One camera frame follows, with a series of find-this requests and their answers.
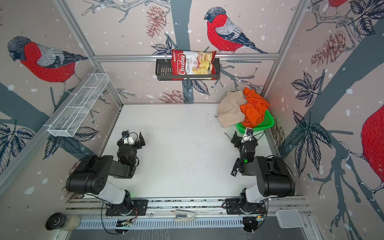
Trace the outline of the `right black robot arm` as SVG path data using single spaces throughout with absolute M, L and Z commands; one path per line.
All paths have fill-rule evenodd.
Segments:
M 250 212 L 271 198 L 292 197 L 295 194 L 296 183 L 282 158 L 275 155 L 257 156 L 258 140 L 252 135 L 240 137 L 234 132 L 231 143 L 240 154 L 231 175 L 235 177 L 240 173 L 242 176 L 256 178 L 253 187 L 244 188 L 240 193 L 239 204 L 242 210 Z

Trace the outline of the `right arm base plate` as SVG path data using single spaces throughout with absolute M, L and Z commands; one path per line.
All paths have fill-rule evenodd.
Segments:
M 243 203 L 239 198 L 225 199 L 222 207 L 228 215 L 265 215 L 267 213 L 265 204 Z

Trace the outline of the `orange shorts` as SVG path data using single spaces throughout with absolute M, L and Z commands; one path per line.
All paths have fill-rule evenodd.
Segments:
M 270 104 L 255 90 L 245 88 L 243 93 L 247 103 L 240 105 L 240 109 L 245 115 L 242 125 L 248 128 L 255 128 L 263 122 L 265 112 L 270 108 Z

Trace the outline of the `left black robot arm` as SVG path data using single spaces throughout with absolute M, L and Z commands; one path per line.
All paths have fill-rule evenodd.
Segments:
M 118 140 L 118 160 L 111 155 L 88 156 L 81 160 L 69 175 L 66 190 L 80 195 L 92 195 L 110 206 L 118 206 L 130 211 L 133 208 L 131 194 L 112 184 L 108 177 L 132 179 L 140 160 L 139 149 L 146 145 L 142 133 L 123 131 Z

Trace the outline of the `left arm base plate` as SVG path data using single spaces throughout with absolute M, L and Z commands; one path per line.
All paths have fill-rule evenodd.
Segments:
M 125 202 L 119 205 L 109 205 L 107 206 L 106 216 L 108 217 L 145 216 L 148 203 L 149 203 L 148 200 L 133 199 L 130 202 Z

